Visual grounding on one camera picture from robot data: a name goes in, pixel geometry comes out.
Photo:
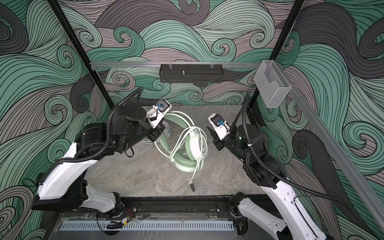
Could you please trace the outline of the white over-ear headphones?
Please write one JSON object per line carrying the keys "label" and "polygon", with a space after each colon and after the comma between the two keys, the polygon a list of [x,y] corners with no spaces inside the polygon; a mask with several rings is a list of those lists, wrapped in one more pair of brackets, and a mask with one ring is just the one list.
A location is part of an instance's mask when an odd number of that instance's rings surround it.
{"label": "white over-ear headphones", "polygon": [[[164,134],[166,136],[166,139],[168,140],[171,136],[171,125],[167,121],[163,121],[163,125],[165,126]],[[153,144],[153,142],[148,138],[144,138],[142,142],[148,145]]]}

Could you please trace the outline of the green over-ear headphones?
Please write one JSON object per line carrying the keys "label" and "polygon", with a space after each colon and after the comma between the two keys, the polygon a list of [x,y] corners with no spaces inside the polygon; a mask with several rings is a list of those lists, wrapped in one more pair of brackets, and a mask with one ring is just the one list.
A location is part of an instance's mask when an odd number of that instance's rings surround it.
{"label": "green over-ear headphones", "polygon": [[208,155],[207,135],[190,116],[181,111],[170,111],[164,117],[183,128],[176,145],[171,148],[164,133],[156,140],[159,152],[168,158],[177,169],[186,173],[196,173],[204,166]]}

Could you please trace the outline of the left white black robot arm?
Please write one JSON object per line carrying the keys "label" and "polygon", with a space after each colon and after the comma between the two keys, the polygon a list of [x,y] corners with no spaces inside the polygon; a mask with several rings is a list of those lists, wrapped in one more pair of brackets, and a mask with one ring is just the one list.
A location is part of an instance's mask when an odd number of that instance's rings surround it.
{"label": "left white black robot arm", "polygon": [[32,210],[65,212],[87,208],[119,216],[124,208],[120,195],[90,186],[84,179],[87,169],[105,156],[122,154],[143,139],[157,140],[171,107],[165,100],[149,111],[136,104],[115,106],[106,123],[84,127],[64,157],[39,176]]}

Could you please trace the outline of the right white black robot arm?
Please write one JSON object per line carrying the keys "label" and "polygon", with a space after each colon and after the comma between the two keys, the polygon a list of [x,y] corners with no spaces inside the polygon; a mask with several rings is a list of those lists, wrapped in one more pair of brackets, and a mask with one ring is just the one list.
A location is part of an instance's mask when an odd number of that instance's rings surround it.
{"label": "right white black robot arm", "polygon": [[218,150],[226,148],[243,164],[251,181],[262,188],[277,208],[280,218],[259,207],[243,193],[230,199],[231,212],[244,217],[267,232],[274,240],[330,240],[313,221],[292,186],[279,180],[284,172],[277,160],[264,148],[264,137],[258,128],[247,126],[253,145],[247,145],[242,126],[230,132],[227,124],[213,124],[208,128]]}

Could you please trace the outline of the black perforated wall tray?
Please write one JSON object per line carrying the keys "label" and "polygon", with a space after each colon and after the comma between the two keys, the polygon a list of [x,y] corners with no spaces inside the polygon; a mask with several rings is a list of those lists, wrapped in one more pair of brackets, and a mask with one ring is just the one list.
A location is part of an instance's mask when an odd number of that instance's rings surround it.
{"label": "black perforated wall tray", "polygon": [[204,85],[220,83],[224,79],[222,65],[162,64],[159,71],[163,83],[193,83]]}

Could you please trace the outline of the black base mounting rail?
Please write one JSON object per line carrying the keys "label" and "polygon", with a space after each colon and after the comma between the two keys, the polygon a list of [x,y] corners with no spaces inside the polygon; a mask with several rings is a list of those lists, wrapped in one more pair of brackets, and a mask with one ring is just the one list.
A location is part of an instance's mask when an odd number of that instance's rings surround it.
{"label": "black base mounting rail", "polygon": [[122,197],[124,204],[119,215],[96,213],[90,208],[80,208],[75,213],[95,213],[101,218],[139,217],[145,214],[205,214],[209,217],[244,219],[235,205],[232,195],[217,196],[171,196],[171,197]]}

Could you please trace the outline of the clear plastic wall bin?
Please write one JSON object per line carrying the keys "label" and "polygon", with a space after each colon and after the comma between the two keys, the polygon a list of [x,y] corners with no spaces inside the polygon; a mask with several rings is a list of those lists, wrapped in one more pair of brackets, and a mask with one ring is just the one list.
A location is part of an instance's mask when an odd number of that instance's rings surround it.
{"label": "clear plastic wall bin", "polygon": [[254,82],[269,109],[278,108],[291,90],[284,68],[273,60],[262,61],[254,76]]}

